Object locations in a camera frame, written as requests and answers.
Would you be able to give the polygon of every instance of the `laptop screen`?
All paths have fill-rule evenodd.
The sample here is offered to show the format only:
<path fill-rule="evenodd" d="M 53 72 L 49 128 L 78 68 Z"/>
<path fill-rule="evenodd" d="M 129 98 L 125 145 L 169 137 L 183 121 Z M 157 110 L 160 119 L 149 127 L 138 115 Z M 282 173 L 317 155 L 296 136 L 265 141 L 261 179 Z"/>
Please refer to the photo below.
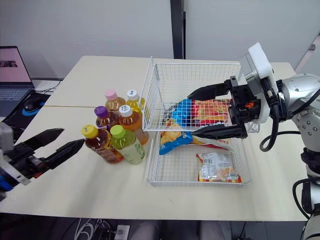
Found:
<path fill-rule="evenodd" d="M 0 83 L 33 86 L 16 46 L 0 47 Z"/>

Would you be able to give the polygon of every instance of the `bottle cap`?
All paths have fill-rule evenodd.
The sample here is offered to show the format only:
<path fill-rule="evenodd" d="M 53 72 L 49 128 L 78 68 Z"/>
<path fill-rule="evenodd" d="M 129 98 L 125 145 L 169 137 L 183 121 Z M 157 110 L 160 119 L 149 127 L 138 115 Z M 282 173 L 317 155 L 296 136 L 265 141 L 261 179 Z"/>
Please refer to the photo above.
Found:
<path fill-rule="evenodd" d="M 82 129 L 81 129 L 81 133 L 88 139 L 93 139 L 94 137 L 96 137 L 99 133 L 98 129 L 95 128 L 95 126 L 88 124 L 85 125 Z"/>
<path fill-rule="evenodd" d="M 116 138 L 122 138 L 126 134 L 126 130 L 121 125 L 115 125 L 110 129 L 111 135 Z"/>
<path fill-rule="evenodd" d="M 98 118 L 106 118 L 109 115 L 109 111 L 105 106 L 97 106 L 94 109 L 94 113 Z"/>
<path fill-rule="evenodd" d="M 116 100 L 118 95 L 116 94 L 115 90 L 108 90 L 104 93 L 107 100 L 112 101 Z"/>
<path fill-rule="evenodd" d="M 138 100 L 139 99 L 139 94 L 136 90 L 132 89 L 132 90 L 129 90 L 126 95 L 128 96 L 128 99 L 129 100 L 132 100 L 132 101 L 135 101 L 135 100 Z"/>
<path fill-rule="evenodd" d="M 122 117 L 126 118 L 132 115 L 132 109 L 129 105 L 122 105 L 119 108 L 119 113 L 121 114 Z"/>

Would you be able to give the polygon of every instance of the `mouse pad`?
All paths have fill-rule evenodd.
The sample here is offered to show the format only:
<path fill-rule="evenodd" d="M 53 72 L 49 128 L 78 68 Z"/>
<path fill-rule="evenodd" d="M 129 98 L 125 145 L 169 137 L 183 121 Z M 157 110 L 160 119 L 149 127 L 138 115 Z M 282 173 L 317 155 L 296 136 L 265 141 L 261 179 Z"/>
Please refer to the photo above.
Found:
<path fill-rule="evenodd" d="M 21 136 L 24 130 L 27 128 L 29 123 L 34 119 L 35 115 L 39 112 L 45 102 L 48 100 L 50 95 L 47 94 L 40 94 L 40 93 L 33 93 L 24 101 L 20 102 L 18 106 L 7 116 L 3 122 L 10 126 L 13 130 L 13 141 L 16 142 L 17 139 Z M 26 100 L 32 98 L 39 98 L 41 99 L 41 103 L 38 109 L 27 112 L 24 109 L 24 104 Z"/>

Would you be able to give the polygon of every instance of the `white bottle cap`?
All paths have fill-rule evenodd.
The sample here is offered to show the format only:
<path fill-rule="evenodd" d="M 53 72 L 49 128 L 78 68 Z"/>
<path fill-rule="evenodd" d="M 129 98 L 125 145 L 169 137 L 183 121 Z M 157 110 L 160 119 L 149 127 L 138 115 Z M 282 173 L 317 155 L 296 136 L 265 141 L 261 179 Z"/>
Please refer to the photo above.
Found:
<path fill-rule="evenodd" d="M 119 108 L 119 112 L 120 112 L 121 116 L 124 118 L 131 116 L 133 113 L 132 109 L 129 105 L 122 105 Z"/>
<path fill-rule="evenodd" d="M 132 101 L 135 101 L 135 100 L 138 100 L 139 99 L 139 94 L 136 90 L 132 89 L 132 90 L 129 90 L 126 95 L 128 96 L 128 99 L 129 100 L 132 100 Z"/>

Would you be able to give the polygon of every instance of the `metal wire shelf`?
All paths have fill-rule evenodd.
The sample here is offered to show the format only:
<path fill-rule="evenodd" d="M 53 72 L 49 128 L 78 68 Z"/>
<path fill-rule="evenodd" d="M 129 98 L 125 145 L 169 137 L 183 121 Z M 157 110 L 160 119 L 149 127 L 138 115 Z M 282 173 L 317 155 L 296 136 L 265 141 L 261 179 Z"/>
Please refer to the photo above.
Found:
<path fill-rule="evenodd" d="M 141 91 L 141 96 L 145 96 L 143 130 L 193 132 L 212 124 L 232 125 L 226 101 L 230 95 L 199 103 L 201 112 L 193 109 L 194 101 L 190 104 L 184 102 L 194 90 L 223 83 L 231 76 L 236 76 L 240 85 L 246 83 L 239 63 L 153 63 L 151 58 Z M 188 116 L 180 116 L 186 122 L 182 126 L 170 122 L 171 113 L 178 104 L 190 112 Z M 250 124 L 247 130 L 249 133 L 258 132 L 259 126 Z"/>
<path fill-rule="evenodd" d="M 217 101 L 198 102 L 201 111 L 195 110 L 195 102 L 184 102 L 194 90 L 207 85 L 223 83 L 231 76 L 236 76 L 240 85 L 246 80 L 238 63 L 154 63 L 150 59 L 140 98 L 145 98 L 143 113 L 143 130 L 155 131 L 151 140 L 146 177 L 153 186 L 243 186 L 251 181 L 251 173 L 247 162 L 243 141 L 237 138 L 230 140 L 233 149 L 234 166 L 242 178 L 242 182 L 199 182 L 198 174 L 202 164 L 196 158 L 197 153 L 214 152 L 212 148 L 199 145 L 183 145 L 167 154 L 159 155 L 161 132 L 192 132 L 207 124 L 232 125 L 228 100 L 230 95 L 219 97 Z M 190 112 L 189 116 L 180 119 L 184 125 L 172 124 L 173 110 L 180 108 Z M 259 125 L 246 125 L 248 133 L 259 132 Z"/>
<path fill-rule="evenodd" d="M 198 174 L 202 163 L 197 159 L 197 153 L 211 153 L 215 150 L 205 146 L 184 145 L 171 152 L 159 155 L 160 132 L 155 134 L 150 147 L 146 178 L 153 186 L 244 186 L 251 181 L 251 172 L 243 141 L 232 138 L 230 145 L 233 161 L 242 182 L 200 182 Z"/>

